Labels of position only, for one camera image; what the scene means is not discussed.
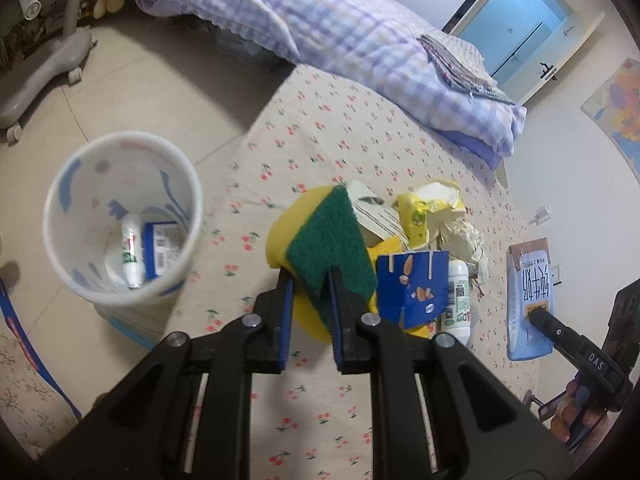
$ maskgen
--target sponge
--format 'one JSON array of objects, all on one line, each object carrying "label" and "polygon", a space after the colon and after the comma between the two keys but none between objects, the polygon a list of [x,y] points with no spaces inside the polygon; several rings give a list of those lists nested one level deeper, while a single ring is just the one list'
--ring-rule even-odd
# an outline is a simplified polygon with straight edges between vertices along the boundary
[{"label": "sponge", "polygon": [[[292,272],[294,316],[308,333],[325,342],[331,341],[331,309],[320,294],[329,268],[340,267],[345,287],[366,301],[378,286],[344,186],[310,189],[285,211],[269,232],[267,260],[271,267]],[[309,301],[314,313],[308,311]]]}]

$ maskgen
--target chair caster wheel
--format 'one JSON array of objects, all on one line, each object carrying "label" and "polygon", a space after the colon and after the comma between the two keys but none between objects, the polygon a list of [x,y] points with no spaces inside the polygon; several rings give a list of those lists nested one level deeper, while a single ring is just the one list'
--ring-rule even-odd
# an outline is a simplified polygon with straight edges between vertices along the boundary
[{"label": "chair caster wheel", "polygon": [[76,66],[73,70],[69,71],[69,85],[75,85],[82,81],[82,69]]},{"label": "chair caster wheel", "polygon": [[22,127],[18,123],[10,126],[6,131],[6,140],[8,140],[12,144],[14,142],[18,142],[20,140],[20,137],[22,137]]}]

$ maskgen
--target tile grout line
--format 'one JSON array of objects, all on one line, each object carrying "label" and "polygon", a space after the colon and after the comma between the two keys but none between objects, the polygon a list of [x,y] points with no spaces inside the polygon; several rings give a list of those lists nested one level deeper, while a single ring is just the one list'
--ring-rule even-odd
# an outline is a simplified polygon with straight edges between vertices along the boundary
[{"label": "tile grout line", "polygon": [[65,92],[65,89],[62,88],[62,85],[60,85],[60,89],[62,90],[62,95],[65,97],[66,107],[69,108],[69,111],[71,112],[71,115],[73,115],[74,121],[78,125],[78,128],[80,128],[80,131],[82,132],[82,136],[84,137],[84,140],[89,142],[89,139],[86,138],[86,134],[85,134],[84,130],[82,129],[82,126],[80,126],[80,123],[78,122],[78,118],[76,117],[76,114],[74,113],[73,109],[71,108],[71,104],[69,104],[69,99],[66,97],[66,92]]},{"label": "tile grout line", "polygon": [[234,140],[238,139],[239,137],[244,136],[245,134],[239,134],[236,135],[235,137],[231,137],[231,139],[223,142],[222,144],[220,144],[215,150],[212,150],[211,152],[207,153],[207,155],[203,156],[201,159],[199,159],[198,161],[194,162],[193,165],[197,166],[198,164],[200,164],[201,162],[207,160],[211,155],[215,155],[217,152],[219,152],[220,150],[222,150],[222,148],[224,148],[225,146],[227,146],[228,144],[231,144]]},{"label": "tile grout line", "polygon": [[47,309],[49,308],[49,305],[51,303],[53,303],[53,300],[55,300],[58,297],[58,294],[60,294],[60,292],[62,292],[62,289],[64,288],[64,285],[61,285],[60,288],[56,291],[56,293],[53,295],[53,298],[51,298],[49,300],[49,302],[44,306],[44,308],[42,309],[42,312],[40,314],[38,314],[38,317],[35,319],[35,321],[31,324],[31,326],[29,327],[29,329],[27,330],[27,335],[31,335],[31,331],[36,328],[37,323],[39,322],[40,318],[42,316],[44,316],[44,313],[47,311]]}]

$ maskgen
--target green scouring pad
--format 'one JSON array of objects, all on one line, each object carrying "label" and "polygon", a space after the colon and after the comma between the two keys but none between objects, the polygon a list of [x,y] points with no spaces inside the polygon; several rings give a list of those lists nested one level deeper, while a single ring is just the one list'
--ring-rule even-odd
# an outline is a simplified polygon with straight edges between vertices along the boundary
[{"label": "green scouring pad", "polygon": [[329,331],[331,310],[321,302],[320,293],[330,267],[340,267],[345,287],[367,302],[378,286],[344,186],[336,186],[311,213],[289,244],[286,256]]}]

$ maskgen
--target blue carton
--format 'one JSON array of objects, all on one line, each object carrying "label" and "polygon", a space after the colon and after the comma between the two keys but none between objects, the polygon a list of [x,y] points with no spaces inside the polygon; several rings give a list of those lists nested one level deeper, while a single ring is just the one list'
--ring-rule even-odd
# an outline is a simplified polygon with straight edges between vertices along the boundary
[{"label": "blue carton", "polygon": [[507,357],[511,361],[536,359],[554,349],[528,319],[537,307],[556,314],[550,262],[546,238],[512,245],[507,252]]},{"label": "blue carton", "polygon": [[404,329],[430,323],[447,306],[449,253],[417,253],[379,256],[378,311]]}]

